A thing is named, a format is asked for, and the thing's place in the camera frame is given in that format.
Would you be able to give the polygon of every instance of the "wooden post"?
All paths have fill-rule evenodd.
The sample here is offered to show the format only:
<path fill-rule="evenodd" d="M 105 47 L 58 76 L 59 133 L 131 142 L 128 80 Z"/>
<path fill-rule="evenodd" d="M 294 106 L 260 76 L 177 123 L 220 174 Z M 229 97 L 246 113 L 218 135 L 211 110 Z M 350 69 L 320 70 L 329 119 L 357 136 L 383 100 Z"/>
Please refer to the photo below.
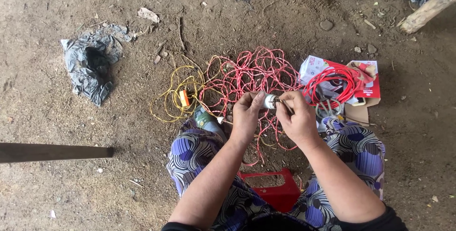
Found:
<path fill-rule="evenodd" d="M 111 158 L 113 147 L 0 143 L 0 164 Z"/>
<path fill-rule="evenodd" d="M 429 0 L 415 13 L 409 15 L 402 23 L 401 28 L 407 33 L 414 33 L 425 25 L 430 19 L 442 12 L 456 0 Z"/>

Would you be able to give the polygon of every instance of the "product box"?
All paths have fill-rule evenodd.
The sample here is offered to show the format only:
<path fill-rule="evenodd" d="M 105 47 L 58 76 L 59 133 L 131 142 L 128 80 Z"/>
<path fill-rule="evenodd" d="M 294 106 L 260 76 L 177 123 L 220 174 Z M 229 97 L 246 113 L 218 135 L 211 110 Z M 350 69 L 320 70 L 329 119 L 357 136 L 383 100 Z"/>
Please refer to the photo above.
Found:
<path fill-rule="evenodd" d="M 375 73 L 377 78 L 366 85 L 364 90 L 356 91 L 354 97 L 347 101 L 345 104 L 345 116 L 349 120 L 359 121 L 363 123 L 369 123 L 368 107 L 377 105 L 380 102 L 380 83 L 379 83 L 379 68 L 377 61 L 357 61 L 367 65 L 375 66 Z M 331 62 L 315 56 L 308 56 L 307 59 L 302 63 L 299 70 L 299 82 L 306 85 L 310 79 L 317 74 L 321 73 L 325 68 L 328 67 L 344 67 L 345 65 Z M 330 82 L 322 82 L 320 84 L 324 93 L 329 96 L 337 96 L 334 91 L 340 88 L 340 86 L 334 86 Z M 366 98 L 366 104 L 362 106 L 352 106 L 351 104 L 357 102 L 357 97 Z"/>

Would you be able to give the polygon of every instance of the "soil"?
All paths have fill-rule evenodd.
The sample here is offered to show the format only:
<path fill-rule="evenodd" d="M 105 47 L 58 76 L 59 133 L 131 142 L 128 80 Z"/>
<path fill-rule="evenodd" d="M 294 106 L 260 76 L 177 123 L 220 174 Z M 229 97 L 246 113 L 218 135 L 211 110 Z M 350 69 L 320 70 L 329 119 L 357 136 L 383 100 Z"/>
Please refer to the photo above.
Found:
<path fill-rule="evenodd" d="M 284 50 L 297 69 L 309 54 L 347 63 L 367 59 L 367 45 L 375 46 L 382 100 L 369 113 L 387 147 L 385 202 L 410 230 L 455 230 L 456 198 L 450 195 L 456 194 L 456 93 L 447 84 L 456 83 L 456 5 L 407 36 L 394 24 L 413 12 L 408 0 L 251 4 L 253 11 L 235 0 L 0 0 L 1 141 L 117 150 L 106 160 L 1 164 L 0 230 L 156 231 L 163 226 L 178 202 L 165 164 L 180 122 L 158 121 L 149 103 L 169 86 L 172 59 L 153 61 L 165 38 L 164 51 L 179 51 L 176 17 L 182 17 L 187 56 L 199 65 L 214 54 L 235 58 L 265 46 Z M 183 12 L 160 14 L 153 32 L 125 44 L 123 58 L 110 70 L 115 89 L 101 107 L 73 94 L 59 40 L 75 38 L 101 20 L 145 31 L 151 21 L 135 17 L 140 7 L 157 13 L 183 7 Z M 334 24 L 331 30 L 320 27 L 324 20 Z M 300 151 L 268 146 L 262 151 L 264 163 L 241 169 L 287 167 L 298 184 L 298 176 L 307 180 Z M 129 179 L 142 180 L 144 187 Z"/>

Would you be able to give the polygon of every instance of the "hand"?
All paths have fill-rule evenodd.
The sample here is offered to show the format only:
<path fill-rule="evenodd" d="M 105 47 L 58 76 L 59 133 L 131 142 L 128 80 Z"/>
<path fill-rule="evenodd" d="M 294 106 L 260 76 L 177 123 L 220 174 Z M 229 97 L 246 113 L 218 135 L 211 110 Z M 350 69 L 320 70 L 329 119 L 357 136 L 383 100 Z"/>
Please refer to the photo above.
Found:
<path fill-rule="evenodd" d="M 233 107 L 233 131 L 230 139 L 249 144 L 258 126 L 258 113 L 265 100 L 264 92 L 246 92 Z"/>
<path fill-rule="evenodd" d="M 282 124 L 287 136 L 298 146 L 303 143 L 319 138 L 315 122 L 315 110 L 307 104 L 304 96 L 299 91 L 288 91 L 282 94 L 280 99 L 285 100 L 294 110 L 292 116 L 288 115 L 286 106 L 277 102 L 277 118 Z"/>

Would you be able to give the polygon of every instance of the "red plastic stool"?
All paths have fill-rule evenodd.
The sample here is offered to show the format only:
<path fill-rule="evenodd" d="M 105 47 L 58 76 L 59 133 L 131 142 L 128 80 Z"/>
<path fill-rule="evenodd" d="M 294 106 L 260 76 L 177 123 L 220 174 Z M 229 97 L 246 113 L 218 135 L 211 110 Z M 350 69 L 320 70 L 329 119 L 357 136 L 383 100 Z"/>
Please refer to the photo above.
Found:
<path fill-rule="evenodd" d="M 296 185 L 293 175 L 287 168 L 282 168 L 280 172 L 266 172 L 266 173 L 251 173 L 242 174 L 238 172 L 237 175 L 245 181 L 245 178 L 258 177 L 258 176 L 270 176 L 270 175 L 282 175 L 285 183 L 281 186 L 275 187 L 261 187 L 252 188 L 263 200 L 272 205 L 274 209 L 280 212 L 289 212 L 291 208 L 298 200 L 301 194 L 298 186 Z"/>

